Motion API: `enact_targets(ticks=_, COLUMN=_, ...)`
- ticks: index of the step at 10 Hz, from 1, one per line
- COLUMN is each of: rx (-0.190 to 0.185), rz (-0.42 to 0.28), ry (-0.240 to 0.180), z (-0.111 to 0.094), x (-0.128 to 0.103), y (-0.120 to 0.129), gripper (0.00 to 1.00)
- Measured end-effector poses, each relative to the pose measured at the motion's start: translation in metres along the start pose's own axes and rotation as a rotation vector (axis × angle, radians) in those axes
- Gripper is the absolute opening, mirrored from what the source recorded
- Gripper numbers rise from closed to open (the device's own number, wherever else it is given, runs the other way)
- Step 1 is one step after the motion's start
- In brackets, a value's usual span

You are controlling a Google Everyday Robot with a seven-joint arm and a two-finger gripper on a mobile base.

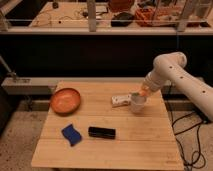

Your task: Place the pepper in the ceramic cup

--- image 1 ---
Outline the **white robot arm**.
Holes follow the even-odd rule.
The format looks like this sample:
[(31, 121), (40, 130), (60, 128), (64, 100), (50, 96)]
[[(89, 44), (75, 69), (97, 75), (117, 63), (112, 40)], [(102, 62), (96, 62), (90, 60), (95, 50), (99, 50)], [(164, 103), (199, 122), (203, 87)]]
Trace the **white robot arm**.
[(149, 92), (160, 90), (167, 80), (196, 105), (213, 122), (213, 87), (198, 80), (184, 70), (187, 57), (182, 52), (157, 56), (153, 69), (147, 74), (143, 85)]

